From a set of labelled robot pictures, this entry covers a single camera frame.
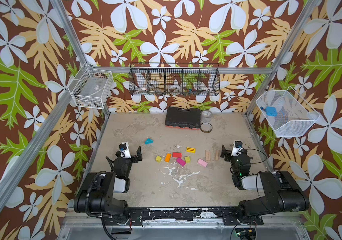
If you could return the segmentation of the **natural wood plank block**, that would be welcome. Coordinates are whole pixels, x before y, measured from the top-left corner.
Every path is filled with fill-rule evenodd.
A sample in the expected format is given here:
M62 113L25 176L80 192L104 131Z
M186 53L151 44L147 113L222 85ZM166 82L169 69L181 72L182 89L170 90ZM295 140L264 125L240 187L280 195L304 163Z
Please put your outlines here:
M205 157L206 157L206 161L209 162L211 160L211 151L206 150Z

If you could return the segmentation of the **light pink block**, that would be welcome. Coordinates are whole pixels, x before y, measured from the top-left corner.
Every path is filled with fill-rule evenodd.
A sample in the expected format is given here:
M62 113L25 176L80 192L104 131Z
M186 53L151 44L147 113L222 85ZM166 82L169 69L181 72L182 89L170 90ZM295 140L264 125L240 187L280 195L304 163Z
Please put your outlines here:
M206 168L208 163L202 159L198 159L197 164L202 166L203 168Z

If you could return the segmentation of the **yellow red-striped block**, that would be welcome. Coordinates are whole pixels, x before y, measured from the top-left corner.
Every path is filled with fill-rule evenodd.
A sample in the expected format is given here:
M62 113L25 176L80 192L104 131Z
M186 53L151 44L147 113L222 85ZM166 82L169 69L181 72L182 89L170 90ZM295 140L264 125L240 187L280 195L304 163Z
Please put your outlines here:
M186 152L188 152L188 153L195 153L196 149L187 147L186 148Z

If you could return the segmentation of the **magenta rectangular block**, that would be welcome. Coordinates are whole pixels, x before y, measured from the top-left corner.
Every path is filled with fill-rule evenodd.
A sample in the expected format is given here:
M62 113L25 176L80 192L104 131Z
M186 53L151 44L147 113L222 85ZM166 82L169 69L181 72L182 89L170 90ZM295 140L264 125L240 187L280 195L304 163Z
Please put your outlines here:
M186 162L182 159L182 158L177 158L176 162L181 165L182 167L184 167L186 165Z

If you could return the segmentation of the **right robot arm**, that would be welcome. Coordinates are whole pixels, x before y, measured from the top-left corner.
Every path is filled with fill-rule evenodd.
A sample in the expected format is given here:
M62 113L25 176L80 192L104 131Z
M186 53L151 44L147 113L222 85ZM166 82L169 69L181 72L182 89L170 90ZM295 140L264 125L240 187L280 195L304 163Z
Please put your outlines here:
M239 223L258 223L263 215L308 210L310 200L287 171L261 170L251 174L254 164L243 143L236 141L231 150L222 146L220 157L231 164L234 186L239 190L255 190L258 197L240 201L234 217Z

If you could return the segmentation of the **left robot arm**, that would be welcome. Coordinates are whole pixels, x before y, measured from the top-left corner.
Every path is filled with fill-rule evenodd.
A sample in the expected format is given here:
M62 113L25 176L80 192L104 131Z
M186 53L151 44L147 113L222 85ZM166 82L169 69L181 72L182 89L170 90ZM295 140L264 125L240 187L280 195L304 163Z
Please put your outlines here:
M73 208L77 213L85 213L88 217L110 219L118 225L130 221L129 205L125 200L113 197L114 193L127 193L131 180L130 172L133 164L143 160L142 149L131 155L129 145L121 143L113 161L106 157L110 171L88 173L77 195Z

